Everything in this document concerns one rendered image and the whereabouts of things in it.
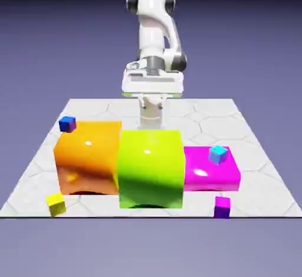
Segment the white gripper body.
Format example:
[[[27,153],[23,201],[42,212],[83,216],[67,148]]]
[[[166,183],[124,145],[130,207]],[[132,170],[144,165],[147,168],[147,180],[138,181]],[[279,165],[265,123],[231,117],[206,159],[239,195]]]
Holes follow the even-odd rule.
[[[181,95],[184,90],[182,72],[166,72],[148,75],[146,69],[125,69],[122,80],[122,93],[127,97],[139,94]]]

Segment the small cyan cube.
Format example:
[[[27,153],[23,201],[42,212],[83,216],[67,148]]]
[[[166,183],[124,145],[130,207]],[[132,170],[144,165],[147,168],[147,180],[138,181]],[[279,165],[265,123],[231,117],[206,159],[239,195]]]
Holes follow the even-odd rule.
[[[209,160],[215,164],[221,164],[226,160],[228,149],[223,146],[213,146],[209,149]]]

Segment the small blue cube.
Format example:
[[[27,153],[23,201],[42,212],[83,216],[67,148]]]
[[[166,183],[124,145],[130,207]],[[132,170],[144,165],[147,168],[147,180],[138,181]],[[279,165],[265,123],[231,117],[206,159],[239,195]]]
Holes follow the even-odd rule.
[[[75,117],[71,116],[62,117],[58,123],[61,132],[71,133],[77,127]]]

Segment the small purple cube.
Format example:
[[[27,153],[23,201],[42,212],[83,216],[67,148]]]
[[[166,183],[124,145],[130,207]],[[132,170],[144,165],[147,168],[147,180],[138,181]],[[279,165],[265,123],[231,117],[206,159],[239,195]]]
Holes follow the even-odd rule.
[[[215,197],[214,218],[228,219],[231,211],[231,199],[229,197]]]

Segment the small yellow cube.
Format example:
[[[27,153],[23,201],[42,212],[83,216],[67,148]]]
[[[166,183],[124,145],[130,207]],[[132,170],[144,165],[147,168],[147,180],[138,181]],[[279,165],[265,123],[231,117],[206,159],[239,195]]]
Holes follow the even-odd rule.
[[[66,212],[65,201],[61,192],[46,196],[46,201],[51,217]]]

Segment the large lime green box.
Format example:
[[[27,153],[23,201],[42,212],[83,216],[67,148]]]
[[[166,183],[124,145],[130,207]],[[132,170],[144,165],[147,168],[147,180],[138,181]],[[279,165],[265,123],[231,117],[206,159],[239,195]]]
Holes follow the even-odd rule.
[[[123,130],[117,157],[120,208],[182,208],[185,154],[175,130]]]

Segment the large orange box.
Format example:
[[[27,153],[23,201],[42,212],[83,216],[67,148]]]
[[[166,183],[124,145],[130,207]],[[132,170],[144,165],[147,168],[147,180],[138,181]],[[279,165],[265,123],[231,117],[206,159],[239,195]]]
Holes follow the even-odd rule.
[[[117,154],[120,121],[78,121],[54,147],[60,191],[64,195],[119,193]]]

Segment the large magenta box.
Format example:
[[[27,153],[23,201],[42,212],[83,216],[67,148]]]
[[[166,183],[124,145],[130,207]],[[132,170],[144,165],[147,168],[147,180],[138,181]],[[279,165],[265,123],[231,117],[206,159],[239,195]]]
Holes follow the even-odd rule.
[[[185,191],[238,191],[241,173],[228,146],[221,164],[209,160],[212,146],[185,146]]]

